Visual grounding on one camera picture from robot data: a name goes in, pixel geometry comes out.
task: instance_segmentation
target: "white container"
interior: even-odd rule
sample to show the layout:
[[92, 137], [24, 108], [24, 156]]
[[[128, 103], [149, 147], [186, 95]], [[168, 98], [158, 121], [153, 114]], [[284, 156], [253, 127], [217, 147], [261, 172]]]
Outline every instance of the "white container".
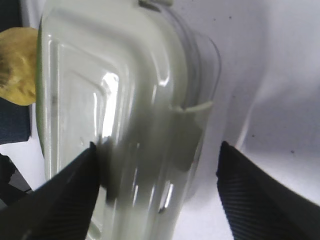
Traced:
[[94, 142], [107, 192], [87, 238], [170, 240], [220, 75], [215, 45], [138, 0], [48, 0], [40, 32], [47, 179]]

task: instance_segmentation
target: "yellow sponge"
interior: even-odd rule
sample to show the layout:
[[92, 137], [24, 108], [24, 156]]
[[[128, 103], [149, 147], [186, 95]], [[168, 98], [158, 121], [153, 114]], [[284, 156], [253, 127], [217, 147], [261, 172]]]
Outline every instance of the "yellow sponge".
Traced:
[[13, 27], [0, 32], [0, 97], [27, 106], [36, 102], [38, 30]]

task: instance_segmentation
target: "dark background object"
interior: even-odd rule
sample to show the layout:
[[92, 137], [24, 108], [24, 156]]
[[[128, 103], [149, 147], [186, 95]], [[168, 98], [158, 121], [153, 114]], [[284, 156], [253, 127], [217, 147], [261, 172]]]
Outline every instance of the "dark background object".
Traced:
[[[0, 0], [0, 32], [21, 26], [19, 0]], [[0, 98], [0, 145], [25, 142], [29, 137], [29, 107], [18, 106]]]
[[320, 207], [222, 143], [218, 191], [235, 240], [318, 240]]
[[0, 211], [2, 240], [84, 240], [100, 187], [92, 143], [37, 191]]
[[32, 192], [8, 156], [0, 154], [0, 210]]

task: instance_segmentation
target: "lid tab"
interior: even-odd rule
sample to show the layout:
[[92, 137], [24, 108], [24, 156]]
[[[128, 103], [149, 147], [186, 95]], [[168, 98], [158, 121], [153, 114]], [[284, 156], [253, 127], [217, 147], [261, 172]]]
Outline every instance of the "lid tab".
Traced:
[[147, 4], [156, 3], [156, 4], [166, 5], [166, 6], [172, 6], [174, 4], [174, 0], [139, 0], [139, 1]]

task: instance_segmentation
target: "plastic container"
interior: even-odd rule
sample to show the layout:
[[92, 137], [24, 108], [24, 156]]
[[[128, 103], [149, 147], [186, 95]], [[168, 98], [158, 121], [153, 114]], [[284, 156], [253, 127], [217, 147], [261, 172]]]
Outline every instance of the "plastic container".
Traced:
[[96, 143], [107, 192], [87, 239], [170, 240], [213, 106], [216, 46], [137, 0], [48, 0], [40, 28], [46, 177]]

